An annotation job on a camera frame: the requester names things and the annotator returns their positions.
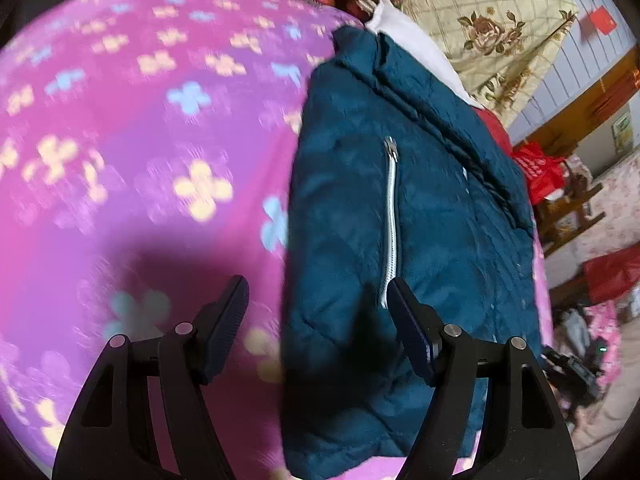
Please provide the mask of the teal puffer down jacket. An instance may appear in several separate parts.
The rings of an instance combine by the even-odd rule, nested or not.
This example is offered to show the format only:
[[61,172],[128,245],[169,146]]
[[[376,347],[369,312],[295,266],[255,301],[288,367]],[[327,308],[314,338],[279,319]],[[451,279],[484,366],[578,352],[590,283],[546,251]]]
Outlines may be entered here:
[[476,338],[541,348],[520,168],[389,36],[344,26],[334,47],[311,75],[288,204],[281,431],[301,479],[416,438],[433,393],[386,308],[392,278]]

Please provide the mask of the wooden chair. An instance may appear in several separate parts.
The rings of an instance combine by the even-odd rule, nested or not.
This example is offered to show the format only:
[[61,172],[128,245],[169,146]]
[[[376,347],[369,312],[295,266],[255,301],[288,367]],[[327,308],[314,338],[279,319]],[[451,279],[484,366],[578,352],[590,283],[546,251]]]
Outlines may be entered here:
[[558,200],[544,200],[534,207],[538,237],[546,258],[605,219],[605,212],[594,214],[590,205],[590,200],[602,191],[601,183],[583,190],[572,188]]

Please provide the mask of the red shopping bag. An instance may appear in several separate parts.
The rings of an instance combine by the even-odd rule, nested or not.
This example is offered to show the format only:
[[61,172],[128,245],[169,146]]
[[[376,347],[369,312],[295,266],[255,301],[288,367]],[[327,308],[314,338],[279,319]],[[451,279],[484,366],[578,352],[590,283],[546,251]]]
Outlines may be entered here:
[[564,188],[564,158],[547,155],[536,142],[516,148],[512,158],[523,171],[533,205]]

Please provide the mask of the red pillow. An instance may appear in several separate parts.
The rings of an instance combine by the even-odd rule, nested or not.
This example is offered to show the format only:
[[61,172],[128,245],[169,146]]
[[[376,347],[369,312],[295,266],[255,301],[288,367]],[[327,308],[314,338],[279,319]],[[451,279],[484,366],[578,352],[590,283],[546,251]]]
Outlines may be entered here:
[[486,108],[475,107],[474,110],[480,120],[484,122],[491,137],[499,145],[499,148],[501,148],[508,156],[512,156],[513,148],[511,140],[506,129],[503,127],[503,124],[500,122],[500,119],[491,110],[486,110]]

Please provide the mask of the pink floral bed sheet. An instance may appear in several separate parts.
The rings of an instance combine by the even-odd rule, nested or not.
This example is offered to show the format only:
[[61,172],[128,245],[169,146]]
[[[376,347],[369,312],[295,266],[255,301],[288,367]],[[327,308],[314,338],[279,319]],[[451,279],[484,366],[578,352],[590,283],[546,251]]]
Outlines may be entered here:
[[70,0],[1,55],[1,416],[48,474],[113,335],[160,336],[241,273],[208,405],[240,479],[283,479],[286,191],[346,15],[299,0]]

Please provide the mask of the cream floral quilt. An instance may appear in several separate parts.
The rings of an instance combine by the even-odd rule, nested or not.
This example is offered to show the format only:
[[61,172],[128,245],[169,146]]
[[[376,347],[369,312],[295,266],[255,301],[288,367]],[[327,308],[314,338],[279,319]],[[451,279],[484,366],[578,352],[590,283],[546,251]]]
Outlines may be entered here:
[[550,70],[578,12],[574,0],[402,0],[400,8],[505,127]]

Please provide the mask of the white folded cloth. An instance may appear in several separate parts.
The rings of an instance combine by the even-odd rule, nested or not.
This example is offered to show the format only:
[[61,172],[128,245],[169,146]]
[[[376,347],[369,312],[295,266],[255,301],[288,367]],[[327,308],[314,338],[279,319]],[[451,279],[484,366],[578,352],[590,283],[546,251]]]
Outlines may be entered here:
[[395,44],[407,51],[458,98],[479,110],[484,108],[465,90],[460,76],[431,36],[390,0],[378,2],[372,18],[366,23],[366,29],[372,34],[384,34],[392,38]]

